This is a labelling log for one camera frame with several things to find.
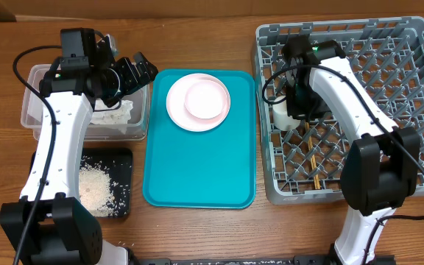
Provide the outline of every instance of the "yellow stick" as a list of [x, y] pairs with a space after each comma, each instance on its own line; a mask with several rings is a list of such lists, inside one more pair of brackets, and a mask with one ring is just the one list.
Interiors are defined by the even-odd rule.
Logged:
[[[310, 130], [310, 124], [306, 121], [305, 122], [305, 131], [308, 132]], [[310, 152], [314, 148], [314, 143], [312, 142], [312, 137], [308, 137], [307, 140], [308, 144], [308, 151]], [[310, 159], [310, 166], [312, 168], [312, 171], [317, 168], [317, 161], [315, 160], [315, 155], [312, 155]], [[315, 189], [321, 189], [320, 187], [320, 179], [318, 178], [318, 174], [314, 177], [314, 186]]]

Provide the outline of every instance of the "clear plastic container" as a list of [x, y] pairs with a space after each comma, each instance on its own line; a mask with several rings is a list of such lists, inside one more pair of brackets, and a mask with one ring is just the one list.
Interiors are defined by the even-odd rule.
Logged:
[[[27, 82], [38, 90], [39, 82], [49, 68], [49, 64], [32, 67]], [[132, 118], [127, 124], [89, 124], [85, 141], [141, 141], [145, 138], [150, 109], [149, 86], [146, 85], [122, 99], [133, 102], [133, 109], [130, 111]], [[21, 124], [33, 130], [35, 140], [40, 136], [41, 121], [42, 101], [26, 88], [22, 102]]]

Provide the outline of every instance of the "blue placemat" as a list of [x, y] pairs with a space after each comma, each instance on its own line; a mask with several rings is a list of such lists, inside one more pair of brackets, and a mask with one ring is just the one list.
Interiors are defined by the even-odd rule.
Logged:
[[[166, 112], [166, 96], [179, 78], [203, 73], [222, 81], [230, 112], [216, 128], [189, 132]], [[146, 143], [144, 197], [152, 205], [246, 208], [256, 194], [256, 111], [253, 78], [243, 71], [170, 69], [152, 93]]]

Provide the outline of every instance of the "pink plate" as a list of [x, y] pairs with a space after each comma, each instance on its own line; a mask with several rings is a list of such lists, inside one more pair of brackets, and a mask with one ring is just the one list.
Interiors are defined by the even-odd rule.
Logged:
[[209, 74], [189, 74], [169, 89], [166, 110], [177, 126], [204, 132], [225, 120], [230, 110], [230, 94], [220, 80]]

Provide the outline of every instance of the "dish rack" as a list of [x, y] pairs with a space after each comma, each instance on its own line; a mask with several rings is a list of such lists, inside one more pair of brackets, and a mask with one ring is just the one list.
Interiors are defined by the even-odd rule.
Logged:
[[[336, 119], [327, 113], [311, 121], [310, 130], [300, 126], [281, 132], [273, 124], [272, 106], [261, 98], [265, 81], [286, 66], [281, 48], [296, 35], [309, 35], [311, 43], [335, 40], [341, 45], [357, 79], [379, 108], [400, 127], [416, 128], [421, 136], [419, 161], [424, 166], [424, 18], [265, 24], [256, 29], [252, 59], [268, 200], [297, 204], [343, 199], [339, 175], [350, 146]], [[275, 99], [285, 82], [283, 75], [271, 82], [267, 97]], [[315, 189], [317, 175], [321, 189]], [[415, 195], [424, 195], [421, 173]]]

